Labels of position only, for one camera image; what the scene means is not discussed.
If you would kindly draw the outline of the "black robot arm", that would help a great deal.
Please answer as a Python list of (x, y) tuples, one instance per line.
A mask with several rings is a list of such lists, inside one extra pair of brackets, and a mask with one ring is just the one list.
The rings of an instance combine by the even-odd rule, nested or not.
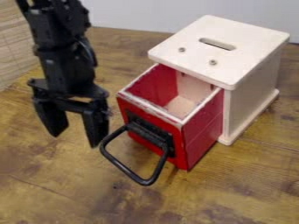
[(68, 128), (69, 112), (81, 115), (88, 143), (108, 134), (108, 91), (94, 83), (97, 58), (85, 31), (89, 10), (80, 0), (14, 0), (28, 22), (33, 54), (44, 77), (28, 80), (32, 104), (53, 137)]

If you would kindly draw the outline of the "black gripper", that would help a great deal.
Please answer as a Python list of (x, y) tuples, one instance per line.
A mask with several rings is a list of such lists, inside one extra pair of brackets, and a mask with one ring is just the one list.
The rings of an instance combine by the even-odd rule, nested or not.
[(30, 79), (32, 103), (53, 137), (68, 128), (66, 111), (81, 113), (88, 143), (94, 148), (108, 135), (108, 91), (94, 83), (97, 58), (89, 41), (80, 37), (62, 45), (34, 45), (42, 79)]

